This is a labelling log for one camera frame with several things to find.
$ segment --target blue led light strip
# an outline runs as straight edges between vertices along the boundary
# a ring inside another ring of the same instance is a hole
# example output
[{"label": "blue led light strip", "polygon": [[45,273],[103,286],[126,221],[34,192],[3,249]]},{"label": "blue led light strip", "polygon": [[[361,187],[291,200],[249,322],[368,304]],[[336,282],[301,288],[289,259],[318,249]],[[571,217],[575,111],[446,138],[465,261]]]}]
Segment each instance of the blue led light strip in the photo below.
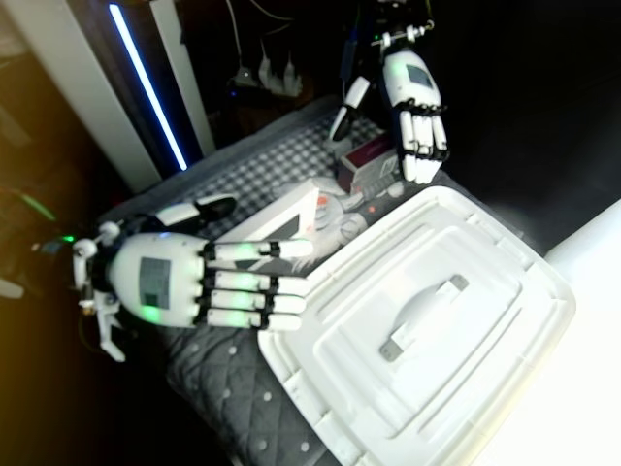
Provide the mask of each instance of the blue led light strip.
[{"label": "blue led light strip", "polygon": [[110,13],[113,16],[114,24],[116,24],[116,29],[118,29],[118,33],[123,40],[123,44],[125,44],[125,48],[129,53],[130,58],[132,59],[132,63],[134,64],[134,68],[136,68],[136,72],[138,73],[138,77],[140,78],[140,82],[143,84],[145,88],[145,92],[147,93],[147,97],[155,114],[157,115],[157,119],[159,120],[159,124],[162,126],[164,130],[164,134],[166,135],[166,139],[168,140],[168,144],[170,144],[171,149],[173,150],[173,154],[177,159],[177,163],[179,164],[179,168],[182,170],[187,169],[187,163],[183,159],[183,155],[181,154],[181,150],[179,149],[179,145],[177,144],[177,140],[175,139],[175,135],[171,130],[170,125],[168,124],[168,120],[164,115],[164,111],[162,110],[162,106],[159,104],[159,100],[157,99],[157,95],[155,95],[155,91],[153,90],[153,86],[151,85],[151,81],[148,78],[147,71],[145,70],[145,66],[143,65],[143,61],[140,59],[138,55],[138,51],[136,50],[136,45],[134,44],[134,40],[132,39],[132,35],[129,33],[129,29],[127,29],[127,24],[125,23],[125,18],[123,14],[120,12],[120,8],[118,5],[110,5]]}]

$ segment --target checkered fabric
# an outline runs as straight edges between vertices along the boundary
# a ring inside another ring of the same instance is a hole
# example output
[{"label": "checkered fabric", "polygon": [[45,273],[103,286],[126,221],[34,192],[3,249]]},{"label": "checkered fabric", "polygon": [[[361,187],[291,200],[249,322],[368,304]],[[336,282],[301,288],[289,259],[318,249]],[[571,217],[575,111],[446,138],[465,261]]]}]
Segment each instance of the checkered fabric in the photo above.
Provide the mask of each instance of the checkered fabric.
[{"label": "checkered fabric", "polygon": [[[334,157],[323,147],[333,121],[334,116],[330,115],[253,156],[250,162],[237,162],[225,173],[207,178],[185,192],[178,201],[220,193],[238,197],[235,212],[212,223],[201,236],[215,240],[253,216],[275,200],[272,195],[275,187],[313,177],[334,177]],[[350,137],[357,147],[380,133],[373,123],[361,119],[353,124]]]}]

